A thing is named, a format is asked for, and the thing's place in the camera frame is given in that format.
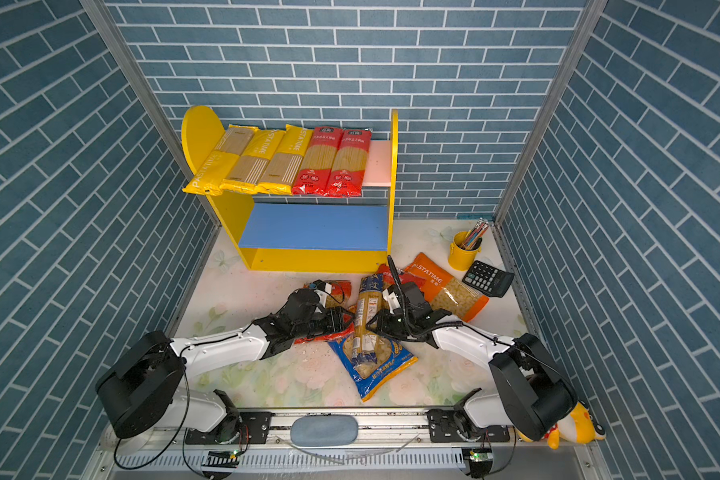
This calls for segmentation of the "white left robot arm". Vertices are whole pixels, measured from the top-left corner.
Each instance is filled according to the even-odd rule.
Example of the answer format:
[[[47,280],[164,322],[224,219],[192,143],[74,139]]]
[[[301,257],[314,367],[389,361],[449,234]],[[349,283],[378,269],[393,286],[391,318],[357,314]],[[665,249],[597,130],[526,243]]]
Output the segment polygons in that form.
[[[131,439],[150,429],[183,428],[211,434],[217,443],[235,440],[240,413],[222,390],[204,394],[190,379],[237,363],[274,357],[297,341],[346,332],[353,313],[327,307],[326,290],[293,291],[275,313],[229,332],[193,338],[144,335],[103,374],[95,386],[115,436]]]

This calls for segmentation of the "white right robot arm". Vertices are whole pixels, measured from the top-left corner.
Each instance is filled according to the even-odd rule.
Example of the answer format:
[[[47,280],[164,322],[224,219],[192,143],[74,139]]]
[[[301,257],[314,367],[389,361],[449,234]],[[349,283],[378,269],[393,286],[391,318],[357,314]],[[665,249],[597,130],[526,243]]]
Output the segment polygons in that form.
[[[455,406],[465,435],[489,426],[511,426],[536,441],[575,409],[574,387],[539,338],[530,333],[497,335],[448,310],[435,310],[416,284],[401,281],[391,257],[387,266],[393,279],[383,292],[388,307],[368,322],[368,329],[390,340],[455,353],[492,375],[494,394],[476,389]]]

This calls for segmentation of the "yellow spaghetti bag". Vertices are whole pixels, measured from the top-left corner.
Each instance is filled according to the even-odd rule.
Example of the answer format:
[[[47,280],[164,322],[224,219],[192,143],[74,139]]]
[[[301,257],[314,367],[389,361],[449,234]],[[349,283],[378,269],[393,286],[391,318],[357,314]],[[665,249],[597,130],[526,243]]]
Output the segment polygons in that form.
[[[292,185],[312,135],[312,130],[293,125],[286,126],[282,140],[255,187],[257,194],[292,194]]]
[[[229,174],[221,183],[222,190],[253,195],[260,177],[272,160],[285,136],[283,130],[257,130]]]
[[[258,132],[257,127],[230,125],[199,171],[183,188],[183,192],[206,196],[221,195],[223,180],[242,156],[254,134]]]

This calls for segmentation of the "blue Moli spaghetti bag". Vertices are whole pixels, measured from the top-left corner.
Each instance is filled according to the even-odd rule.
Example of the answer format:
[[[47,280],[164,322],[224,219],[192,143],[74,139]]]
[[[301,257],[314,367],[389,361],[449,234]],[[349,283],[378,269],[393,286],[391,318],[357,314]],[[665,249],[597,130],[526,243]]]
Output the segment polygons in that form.
[[[380,273],[366,276],[360,282],[350,361],[363,379],[368,378],[377,368],[381,357],[381,342],[370,331],[368,324],[382,307],[383,287],[383,275]]]

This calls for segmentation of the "red spaghetti bag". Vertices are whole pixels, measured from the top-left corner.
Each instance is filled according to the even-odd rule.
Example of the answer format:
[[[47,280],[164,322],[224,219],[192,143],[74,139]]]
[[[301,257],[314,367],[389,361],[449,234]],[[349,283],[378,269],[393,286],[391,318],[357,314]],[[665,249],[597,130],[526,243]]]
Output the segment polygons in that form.
[[[323,195],[332,171],[343,130],[317,127],[292,185],[293,195]]]
[[[324,195],[360,197],[370,151],[372,132],[347,129],[343,132]]]

